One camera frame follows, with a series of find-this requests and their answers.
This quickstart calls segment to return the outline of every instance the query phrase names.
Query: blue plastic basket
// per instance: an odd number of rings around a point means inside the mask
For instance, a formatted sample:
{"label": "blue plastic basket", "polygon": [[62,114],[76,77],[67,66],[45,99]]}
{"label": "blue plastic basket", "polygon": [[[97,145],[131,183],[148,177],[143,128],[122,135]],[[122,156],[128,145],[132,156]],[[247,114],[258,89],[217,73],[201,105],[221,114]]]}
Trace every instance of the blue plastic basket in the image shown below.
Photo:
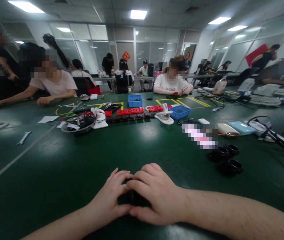
{"label": "blue plastic basket", "polygon": [[128,106],[129,107],[142,107],[143,106],[142,96],[141,95],[129,95],[128,96]]}
{"label": "blue plastic basket", "polygon": [[178,105],[176,107],[172,107],[169,109],[169,111],[172,111],[173,113],[171,113],[170,117],[178,120],[184,117],[187,117],[191,111],[190,108],[184,107],[182,105]]}

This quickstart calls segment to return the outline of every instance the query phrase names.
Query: bottle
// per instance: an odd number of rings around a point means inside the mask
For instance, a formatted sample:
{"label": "bottle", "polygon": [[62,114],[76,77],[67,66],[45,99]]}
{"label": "bottle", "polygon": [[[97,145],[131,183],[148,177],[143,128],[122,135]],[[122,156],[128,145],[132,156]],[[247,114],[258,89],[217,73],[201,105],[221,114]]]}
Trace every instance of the bottle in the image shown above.
{"label": "bottle", "polygon": [[223,76],[223,78],[215,84],[212,93],[217,95],[223,93],[227,83],[226,76]]}

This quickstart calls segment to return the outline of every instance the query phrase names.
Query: fluorescent light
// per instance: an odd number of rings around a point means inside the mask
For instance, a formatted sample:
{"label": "fluorescent light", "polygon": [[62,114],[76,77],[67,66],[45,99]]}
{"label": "fluorescent light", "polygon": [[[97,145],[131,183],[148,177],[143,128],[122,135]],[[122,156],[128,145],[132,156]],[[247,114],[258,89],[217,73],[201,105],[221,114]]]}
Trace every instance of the fluorescent light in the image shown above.
{"label": "fluorescent light", "polygon": [[227,18],[227,17],[219,17],[211,22],[209,22],[209,24],[214,24],[214,25],[219,25],[221,23],[226,22],[227,20],[230,20],[231,18]]}
{"label": "fluorescent light", "polygon": [[261,29],[261,27],[249,28],[249,29],[245,30],[245,32],[255,32],[255,31],[258,31],[260,29]]}
{"label": "fluorescent light", "polygon": [[71,30],[69,28],[57,28],[57,29],[62,31],[62,32],[71,32]]}
{"label": "fluorescent light", "polygon": [[144,20],[147,13],[147,11],[131,10],[131,19]]}
{"label": "fluorescent light", "polygon": [[25,12],[29,13],[44,13],[38,7],[35,7],[33,4],[29,2],[15,2],[15,1],[8,1],[9,3],[15,5],[16,7],[24,10]]}
{"label": "fluorescent light", "polygon": [[241,30],[241,29],[243,29],[243,28],[246,28],[246,27],[248,27],[248,26],[239,25],[239,26],[236,26],[236,27],[234,27],[234,28],[228,29],[228,31],[235,32],[235,31],[239,31],[239,30]]}

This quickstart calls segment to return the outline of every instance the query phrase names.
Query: white t-shirt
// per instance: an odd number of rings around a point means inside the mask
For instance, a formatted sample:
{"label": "white t-shirt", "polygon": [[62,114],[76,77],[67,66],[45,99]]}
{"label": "white t-shirt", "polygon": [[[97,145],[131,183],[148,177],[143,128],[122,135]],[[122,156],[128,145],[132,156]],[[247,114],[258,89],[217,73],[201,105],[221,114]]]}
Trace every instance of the white t-shirt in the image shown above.
{"label": "white t-shirt", "polygon": [[[115,75],[122,75],[123,74],[123,70],[119,70],[117,69],[114,73]],[[126,70],[125,75],[131,75],[132,76],[132,80],[134,81],[134,75],[131,71]]]}
{"label": "white t-shirt", "polygon": [[148,67],[146,67],[145,69],[143,66],[139,69],[139,71],[142,73],[143,76],[148,76]]}
{"label": "white t-shirt", "polygon": [[175,80],[169,81],[167,74],[161,74],[155,79],[154,88],[159,87],[164,90],[177,91],[184,90],[187,87],[191,87],[192,84],[185,81],[181,76],[177,76]]}
{"label": "white t-shirt", "polygon": [[51,82],[46,77],[40,77],[40,74],[34,73],[34,77],[31,79],[29,85],[42,90],[46,90],[50,93],[51,96],[67,93],[68,89],[77,90],[77,86],[72,76],[68,72],[65,72],[63,70],[61,71],[62,79],[58,83]]}
{"label": "white t-shirt", "polygon": [[81,70],[72,71],[72,77],[89,77],[92,83],[95,85],[95,82],[90,74]]}

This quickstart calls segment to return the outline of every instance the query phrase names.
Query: table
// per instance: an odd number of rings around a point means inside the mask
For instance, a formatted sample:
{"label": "table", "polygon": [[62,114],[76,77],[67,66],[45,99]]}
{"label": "table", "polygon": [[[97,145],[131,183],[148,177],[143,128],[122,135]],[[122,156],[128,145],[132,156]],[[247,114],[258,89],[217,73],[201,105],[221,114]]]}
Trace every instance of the table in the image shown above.
{"label": "table", "polygon": [[[267,115],[277,132],[284,130],[284,107],[247,108],[227,104],[213,112],[210,100],[194,101],[192,96],[178,100],[165,95],[139,93],[143,106],[159,103],[180,103],[192,108],[189,117],[205,118],[211,123],[248,120]],[[127,94],[106,95],[103,102],[122,102],[128,108]],[[76,103],[70,98],[60,105]],[[219,174],[208,160],[209,150],[200,150],[181,131],[176,122],[164,125],[157,119],[110,124],[86,135],[73,137],[56,126],[37,124],[43,116],[66,113],[71,108],[52,106],[39,108],[26,101],[0,108],[0,121],[13,127],[0,130],[0,170],[17,159],[0,175],[0,239],[20,239],[93,199],[110,173],[139,170],[144,164],[158,163],[178,185],[184,188],[219,191],[241,195],[269,204],[284,212],[284,152],[272,143],[258,141],[256,136],[237,140],[219,137],[219,144],[235,144],[240,149],[236,158],[244,172],[235,178]],[[32,131],[24,145],[16,146],[25,131]],[[226,239],[215,233],[187,224],[153,226],[130,216],[119,218],[86,239]]]}

